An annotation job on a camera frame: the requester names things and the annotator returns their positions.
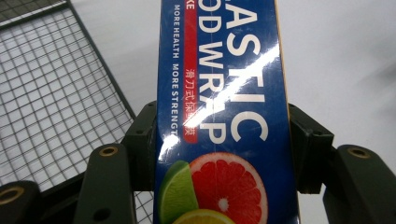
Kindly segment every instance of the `lime slice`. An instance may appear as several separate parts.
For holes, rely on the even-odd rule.
[[[162,224],[170,224],[181,215],[198,209],[187,162],[177,161],[169,168],[160,185],[159,196],[158,209]]]
[[[234,224],[227,216],[209,209],[190,211],[173,224]]]

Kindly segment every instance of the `grapefruit slice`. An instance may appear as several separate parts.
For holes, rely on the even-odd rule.
[[[220,212],[198,209],[185,213],[173,224],[234,224],[234,222]]]
[[[221,212],[237,224],[268,218],[264,184],[254,167],[228,152],[214,152],[190,163],[199,208]]]

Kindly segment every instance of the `citrus fruit image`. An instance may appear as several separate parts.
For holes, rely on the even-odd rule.
[[[185,213],[173,224],[234,224],[234,222],[220,212],[198,209]]]
[[[191,180],[190,166],[185,161],[175,162],[166,172],[159,190],[160,223],[173,223],[178,217],[198,209]]]
[[[190,163],[201,209],[221,212],[237,224],[262,224],[268,218],[264,184],[254,167],[228,152],[214,152]]]

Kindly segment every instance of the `brass screw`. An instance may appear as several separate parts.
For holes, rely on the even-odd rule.
[[[24,193],[24,188],[15,186],[0,192],[0,205],[11,203]]]
[[[119,151],[119,149],[116,147],[105,147],[99,151],[99,155],[101,155],[103,157],[109,157],[109,156],[116,154],[118,151]]]
[[[370,154],[368,152],[366,152],[366,150],[361,149],[361,148],[357,148],[357,147],[351,147],[347,150],[347,152],[349,152],[349,154],[351,154],[352,156],[361,158],[361,159],[369,159],[370,158]]]

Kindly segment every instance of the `screw hole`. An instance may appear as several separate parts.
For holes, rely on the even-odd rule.
[[[10,189],[6,189],[3,192],[0,192],[0,205],[11,203],[14,200],[18,199],[24,193],[24,188],[19,186],[12,187]]]
[[[369,159],[370,158],[370,154],[368,154],[365,150],[360,149],[360,148],[349,148],[347,150],[351,155],[355,156],[355,157],[359,157],[361,159]]]
[[[106,147],[99,151],[99,155],[109,157],[116,154],[119,150],[116,147]]]
[[[97,210],[94,214],[93,214],[93,220],[95,222],[101,222],[101,221],[105,221],[106,219],[108,219],[111,215],[111,211],[108,208],[102,208]]]

